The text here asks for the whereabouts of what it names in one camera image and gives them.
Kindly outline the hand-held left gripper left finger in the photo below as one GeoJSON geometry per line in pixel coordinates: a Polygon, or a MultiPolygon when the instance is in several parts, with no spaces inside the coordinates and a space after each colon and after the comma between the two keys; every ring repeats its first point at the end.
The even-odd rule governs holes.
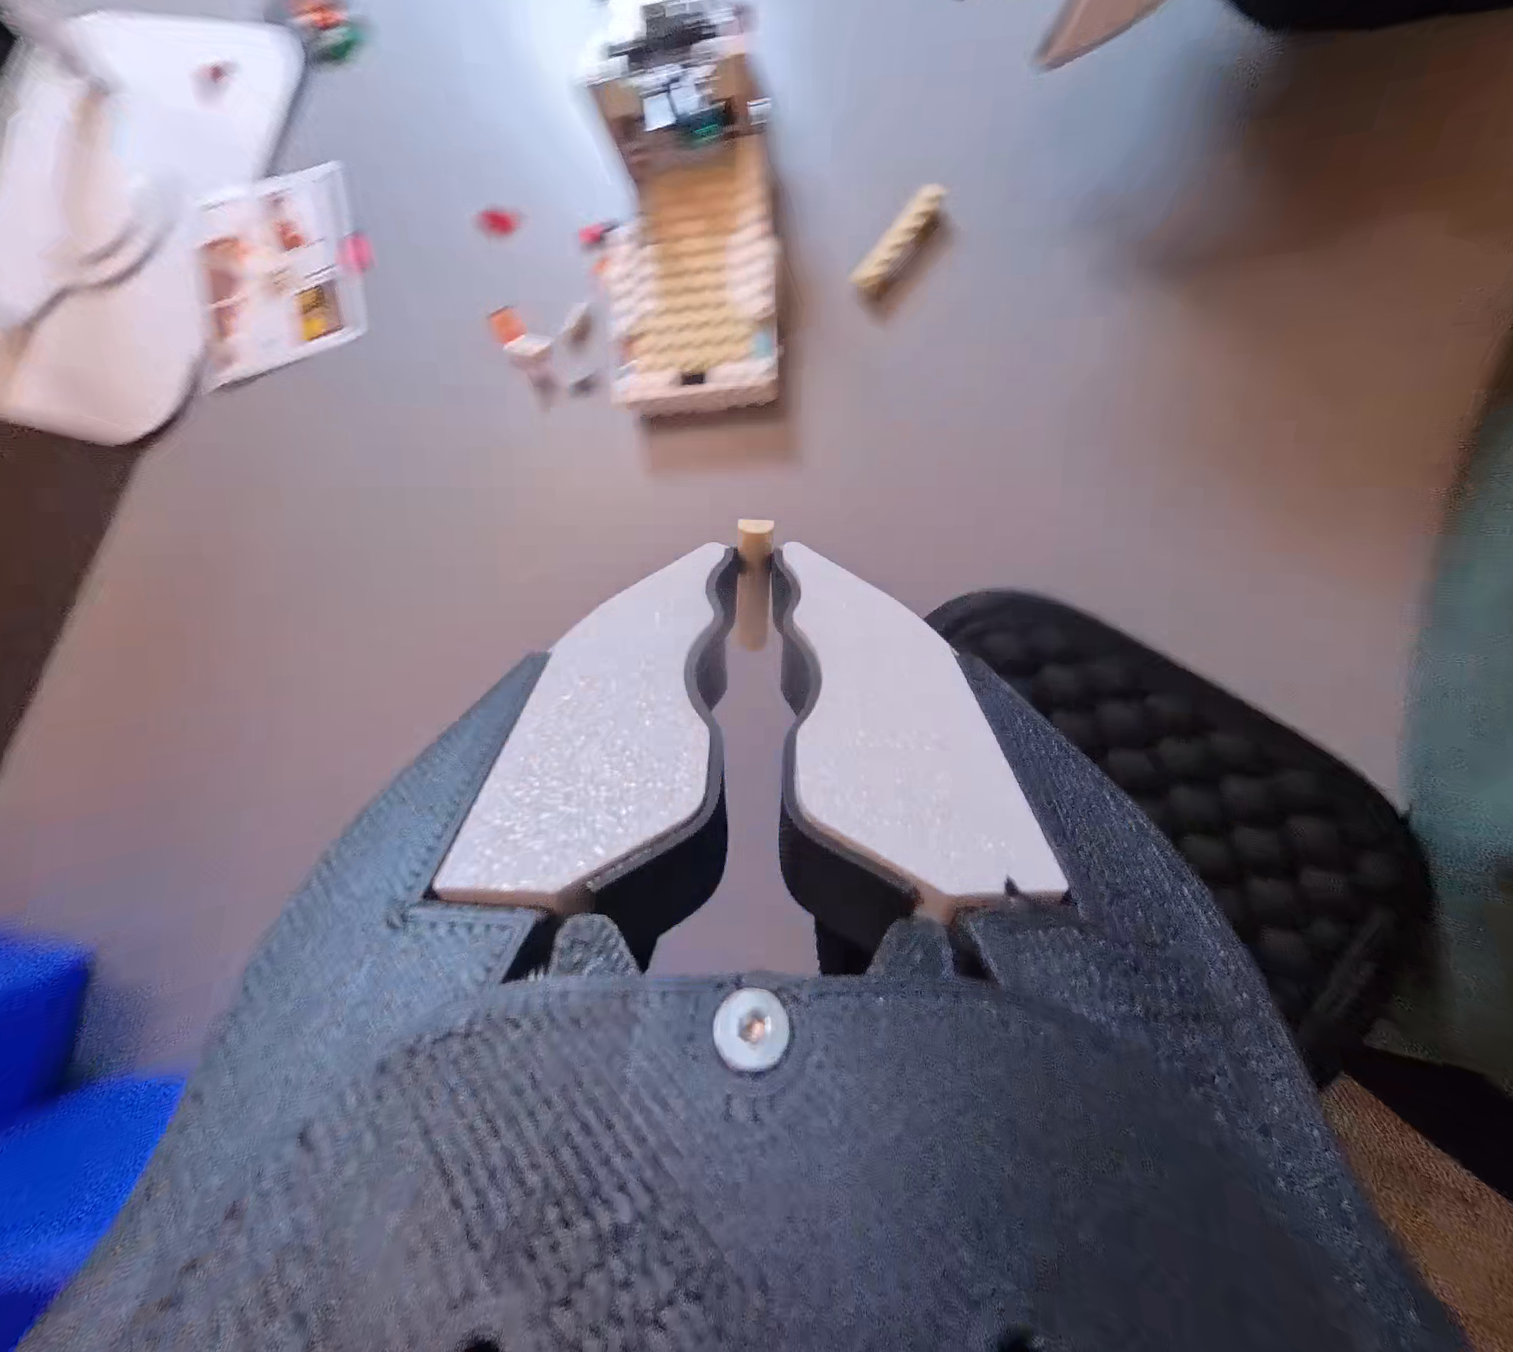
{"type": "Polygon", "coordinates": [[[542,659],[432,878],[449,905],[606,916],[647,966],[727,865],[727,546],[629,586],[542,659]]]}

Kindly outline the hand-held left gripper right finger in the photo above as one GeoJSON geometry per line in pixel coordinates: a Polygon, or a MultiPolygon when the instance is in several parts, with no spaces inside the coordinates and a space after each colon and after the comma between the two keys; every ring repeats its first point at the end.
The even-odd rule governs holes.
{"type": "Polygon", "coordinates": [[[779,551],[779,861],[823,973],[865,973],[891,927],[952,930],[1070,874],[957,649],[815,546],[779,551]]]}

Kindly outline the tan arch brick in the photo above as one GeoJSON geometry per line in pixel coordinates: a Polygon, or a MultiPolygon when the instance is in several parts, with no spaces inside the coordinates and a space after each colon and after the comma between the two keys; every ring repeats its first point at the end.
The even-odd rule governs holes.
{"type": "Polygon", "coordinates": [[[735,528],[735,640],[748,652],[759,652],[769,645],[775,546],[774,533],[775,523],[771,518],[744,518],[735,528]]]}

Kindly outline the tan long plate brick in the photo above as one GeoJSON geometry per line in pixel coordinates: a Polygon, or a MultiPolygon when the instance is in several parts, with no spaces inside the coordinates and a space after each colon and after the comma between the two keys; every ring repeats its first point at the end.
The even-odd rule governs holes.
{"type": "Polygon", "coordinates": [[[896,220],[881,231],[865,257],[851,267],[851,286],[865,303],[880,303],[919,261],[937,231],[950,190],[943,185],[919,187],[896,220]]]}

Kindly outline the tan white red brick vehicle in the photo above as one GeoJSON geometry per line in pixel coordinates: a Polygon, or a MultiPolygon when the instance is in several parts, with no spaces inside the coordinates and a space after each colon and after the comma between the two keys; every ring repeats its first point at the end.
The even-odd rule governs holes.
{"type": "Polygon", "coordinates": [[[580,83],[634,201],[598,240],[610,396],[647,423],[766,410],[782,392],[782,243],[746,5],[594,5],[580,83]]]}

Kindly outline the blue plastic storage bin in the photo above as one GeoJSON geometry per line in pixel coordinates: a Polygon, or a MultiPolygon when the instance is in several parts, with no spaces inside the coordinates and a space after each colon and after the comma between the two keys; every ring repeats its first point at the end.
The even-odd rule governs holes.
{"type": "Polygon", "coordinates": [[[3,930],[3,1126],[66,1088],[93,950],[3,930]]]}
{"type": "Polygon", "coordinates": [[[104,1079],[3,1125],[3,1347],[76,1275],[123,1210],[184,1080],[104,1079]]]}

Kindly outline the grey desk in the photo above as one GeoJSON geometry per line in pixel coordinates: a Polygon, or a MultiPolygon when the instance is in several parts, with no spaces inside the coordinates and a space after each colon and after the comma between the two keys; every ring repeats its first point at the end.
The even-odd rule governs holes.
{"type": "Polygon", "coordinates": [[[1510,331],[1510,14],[1277,37],[1169,0],[746,0],[785,396],[637,426],[488,331],[629,204],[592,0],[351,0],[274,169],[339,160],[370,334],[137,449],[3,430],[3,923],[95,954],[73,1075],[184,1072],[313,861],[526,649],[739,518],[916,609],[1078,605],[1398,798],[1444,504],[1510,331]],[[851,267],[950,190],[880,303],[851,267]],[[522,215],[487,238],[487,206],[522,215]]]}

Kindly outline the printed sticker sheet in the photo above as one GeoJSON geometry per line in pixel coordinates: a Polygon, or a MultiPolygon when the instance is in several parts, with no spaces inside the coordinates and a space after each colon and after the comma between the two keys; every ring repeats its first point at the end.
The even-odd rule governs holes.
{"type": "Polygon", "coordinates": [[[342,162],[220,190],[198,206],[206,392],[367,336],[367,274],[346,274],[336,257],[352,231],[342,162]]]}

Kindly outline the brick campfire build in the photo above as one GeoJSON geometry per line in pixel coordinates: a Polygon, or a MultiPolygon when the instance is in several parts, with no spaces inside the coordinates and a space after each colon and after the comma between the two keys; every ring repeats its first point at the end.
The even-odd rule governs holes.
{"type": "Polygon", "coordinates": [[[283,0],[285,18],[316,67],[347,63],[367,37],[347,0],[283,0]]]}

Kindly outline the white booklet stand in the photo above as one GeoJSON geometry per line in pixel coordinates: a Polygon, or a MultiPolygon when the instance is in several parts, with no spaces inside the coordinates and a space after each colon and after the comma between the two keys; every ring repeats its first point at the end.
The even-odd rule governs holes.
{"type": "Polygon", "coordinates": [[[270,171],[306,56],[272,21],[3,0],[3,25],[3,426],[126,448],[198,388],[198,206],[270,171]]]}

